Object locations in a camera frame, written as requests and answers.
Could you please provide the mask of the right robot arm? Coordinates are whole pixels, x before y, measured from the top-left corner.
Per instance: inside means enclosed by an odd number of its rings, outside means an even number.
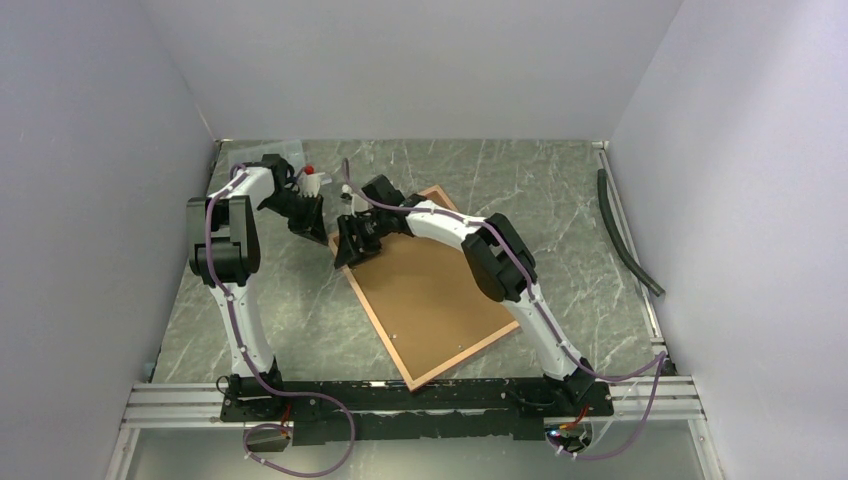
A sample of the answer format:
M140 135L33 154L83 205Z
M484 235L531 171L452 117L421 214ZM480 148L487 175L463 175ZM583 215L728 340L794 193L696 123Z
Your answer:
M363 187L345 182L342 197L350 211L337 219L336 267L355 267L377 256L391 234L460 251L477 288L507 309L534 346L554 409L572 415L588 405L598 375L555 320L535 259L508 218L462 214L420 194L406 196L383 175Z

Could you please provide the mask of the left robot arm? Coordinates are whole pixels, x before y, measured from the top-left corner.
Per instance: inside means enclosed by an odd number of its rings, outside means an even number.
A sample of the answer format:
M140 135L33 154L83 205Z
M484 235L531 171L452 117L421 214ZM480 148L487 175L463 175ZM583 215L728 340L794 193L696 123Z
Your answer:
M234 165L222 187L186 205L189 267L215 299L231 350L227 392L247 397L263 420L284 411L287 394L251 285L261 266L256 215L269 210L291 233L327 245L320 189L329 181L310 165L297 169L279 154L265 154Z

